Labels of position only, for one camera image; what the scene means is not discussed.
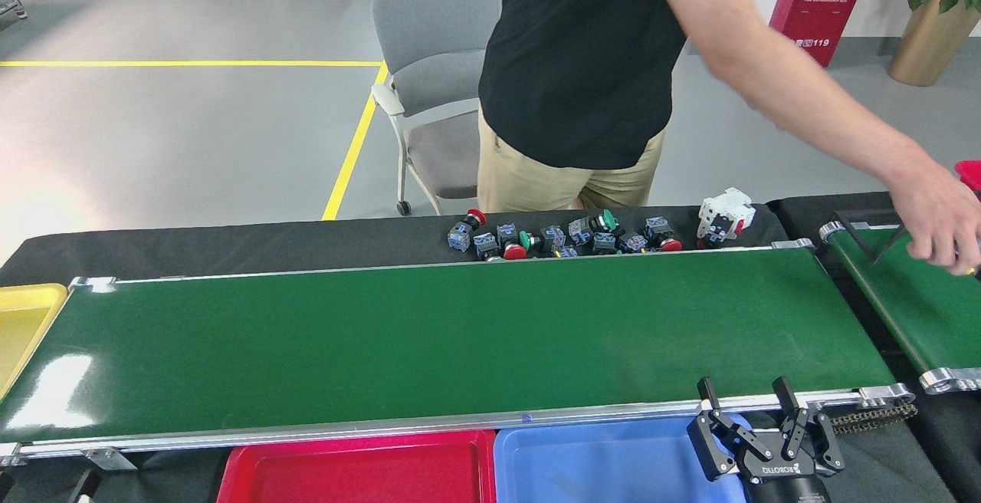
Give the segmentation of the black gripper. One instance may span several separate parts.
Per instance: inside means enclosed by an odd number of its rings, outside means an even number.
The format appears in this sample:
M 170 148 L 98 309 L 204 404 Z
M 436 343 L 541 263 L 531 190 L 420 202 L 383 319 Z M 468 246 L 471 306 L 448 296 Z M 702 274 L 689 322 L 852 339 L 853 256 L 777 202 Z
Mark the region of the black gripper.
M 772 387 L 783 412 L 783 440 L 780 457 L 771 460 L 771 450 L 756 433 L 722 412 L 711 378 L 697 382 L 709 408 L 691 420 L 687 433 L 702 472 L 712 482 L 740 474 L 749 502 L 830 502 L 819 475 L 837 474 L 845 465 L 829 416 L 800 406 L 787 377 L 777 378 Z

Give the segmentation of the person's left hand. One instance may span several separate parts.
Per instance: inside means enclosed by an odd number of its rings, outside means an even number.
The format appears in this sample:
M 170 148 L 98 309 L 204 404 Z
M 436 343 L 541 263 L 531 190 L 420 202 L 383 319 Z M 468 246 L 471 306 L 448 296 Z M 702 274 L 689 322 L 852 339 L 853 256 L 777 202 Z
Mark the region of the person's left hand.
M 926 153 L 904 157 L 887 188 L 910 232 L 908 254 L 964 276 L 979 268 L 977 196 Z

